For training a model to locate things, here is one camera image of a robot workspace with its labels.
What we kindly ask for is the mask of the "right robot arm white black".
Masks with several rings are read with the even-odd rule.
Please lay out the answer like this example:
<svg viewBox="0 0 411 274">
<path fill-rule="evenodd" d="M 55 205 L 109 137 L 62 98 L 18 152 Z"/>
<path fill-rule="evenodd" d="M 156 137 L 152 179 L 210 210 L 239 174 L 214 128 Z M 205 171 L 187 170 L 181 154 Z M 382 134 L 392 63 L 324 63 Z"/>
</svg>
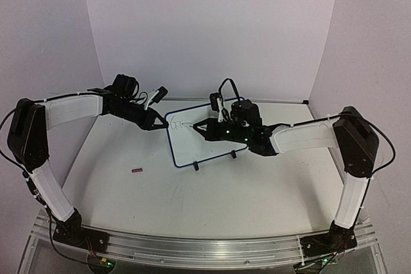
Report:
<svg viewBox="0 0 411 274">
<path fill-rule="evenodd" d="M 228 111 L 222 99 L 211 96 L 217 118 L 209 117 L 193 125 L 206 141 L 244 144 L 263 157 L 297 150 L 338 149 L 346 173 L 337 213 L 327 232 L 301 238 L 307 257 L 336 255 L 356 247 L 354 226 L 370 186 L 379 170 L 375 161 L 384 133 L 362 117 L 355 107 L 341 113 L 300 123 L 264 125 L 259 108 L 250 100 L 237 100 Z"/>
</svg>

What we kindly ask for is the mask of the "blue framed small whiteboard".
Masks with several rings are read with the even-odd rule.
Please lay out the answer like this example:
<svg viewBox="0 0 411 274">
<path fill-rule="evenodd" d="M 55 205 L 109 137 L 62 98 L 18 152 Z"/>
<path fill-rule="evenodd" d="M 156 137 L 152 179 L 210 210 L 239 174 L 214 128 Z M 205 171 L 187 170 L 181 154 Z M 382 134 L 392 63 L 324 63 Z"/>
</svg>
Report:
<svg viewBox="0 0 411 274">
<path fill-rule="evenodd" d="M 229 141 L 205 141 L 193 128 L 182 125 L 183 123 L 195 124 L 216 116 L 217 113 L 212 111 L 210 103 L 180 108 L 164 116 L 169 123 L 168 142 L 175 167 L 188 167 L 192 166 L 194 161 L 211 158 L 232 150 L 239 152 L 247 149 L 244 144 Z"/>
</svg>

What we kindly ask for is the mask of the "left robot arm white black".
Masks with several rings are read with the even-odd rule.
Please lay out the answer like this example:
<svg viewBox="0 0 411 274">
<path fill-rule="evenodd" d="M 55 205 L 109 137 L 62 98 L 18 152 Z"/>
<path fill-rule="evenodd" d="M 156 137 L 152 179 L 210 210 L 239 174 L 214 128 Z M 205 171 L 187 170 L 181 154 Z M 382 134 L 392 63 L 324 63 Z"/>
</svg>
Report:
<svg viewBox="0 0 411 274">
<path fill-rule="evenodd" d="M 49 220 L 57 224 L 52 240 L 95 253 L 108 247 L 109 235 L 82 225 L 82 216 L 57 182 L 49 163 L 48 132 L 64 123 L 112 115 L 136 124 L 145 131 L 161 130 L 168 122 L 151 105 L 160 102 L 168 91 L 161 86 L 144 99 L 137 97 L 138 81 L 124 74 L 103 89 L 64 94 L 52 98 L 20 99 L 8 113 L 11 118 L 7 137 L 12 164 L 22 175 L 33 197 L 45 208 Z"/>
</svg>

